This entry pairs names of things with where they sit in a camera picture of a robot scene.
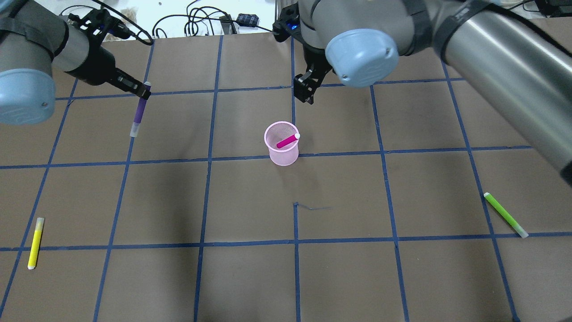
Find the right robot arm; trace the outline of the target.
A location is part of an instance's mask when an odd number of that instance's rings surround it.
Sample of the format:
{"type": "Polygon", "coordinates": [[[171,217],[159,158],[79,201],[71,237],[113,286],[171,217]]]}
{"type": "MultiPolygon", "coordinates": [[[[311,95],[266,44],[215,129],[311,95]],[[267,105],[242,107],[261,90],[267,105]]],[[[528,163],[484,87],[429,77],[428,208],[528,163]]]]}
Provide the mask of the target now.
{"type": "Polygon", "coordinates": [[[273,34],[302,44],[309,104],[329,72],[364,88],[431,48],[571,183],[571,53],[527,19],[488,0],[297,0],[273,34]]]}

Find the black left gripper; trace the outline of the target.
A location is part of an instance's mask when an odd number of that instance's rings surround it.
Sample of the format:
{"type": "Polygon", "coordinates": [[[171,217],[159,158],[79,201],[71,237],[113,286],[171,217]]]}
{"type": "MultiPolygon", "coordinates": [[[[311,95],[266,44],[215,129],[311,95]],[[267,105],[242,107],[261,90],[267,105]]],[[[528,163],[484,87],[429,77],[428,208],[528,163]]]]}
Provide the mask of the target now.
{"type": "Polygon", "coordinates": [[[108,83],[123,92],[134,92],[135,96],[148,100],[151,96],[150,82],[139,81],[116,67],[112,53],[104,47],[91,47],[84,63],[80,65],[80,79],[89,85],[108,83]]]}

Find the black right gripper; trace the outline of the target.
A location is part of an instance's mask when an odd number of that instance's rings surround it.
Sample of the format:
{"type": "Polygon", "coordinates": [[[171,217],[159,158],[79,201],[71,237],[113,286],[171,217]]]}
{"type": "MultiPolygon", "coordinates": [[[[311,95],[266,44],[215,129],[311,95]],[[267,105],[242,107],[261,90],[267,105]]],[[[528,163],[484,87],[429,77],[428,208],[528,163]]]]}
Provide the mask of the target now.
{"type": "Polygon", "coordinates": [[[313,105],[313,96],[332,70],[323,49],[297,43],[306,69],[293,77],[293,94],[302,103],[313,105]]]}

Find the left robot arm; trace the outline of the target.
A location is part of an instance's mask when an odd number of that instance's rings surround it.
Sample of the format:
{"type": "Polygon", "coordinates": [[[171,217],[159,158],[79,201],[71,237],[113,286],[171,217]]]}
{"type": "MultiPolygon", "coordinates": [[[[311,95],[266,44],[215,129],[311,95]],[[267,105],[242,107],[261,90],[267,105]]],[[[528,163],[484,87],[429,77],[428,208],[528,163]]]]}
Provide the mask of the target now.
{"type": "Polygon", "coordinates": [[[116,67],[116,59],[102,46],[108,34],[131,37],[152,45],[151,35],[108,4],[86,16],[57,16],[34,0],[1,2],[0,121],[37,124],[55,111],[56,88],[52,68],[59,68],[89,85],[108,83],[147,100],[151,86],[116,67]]]}

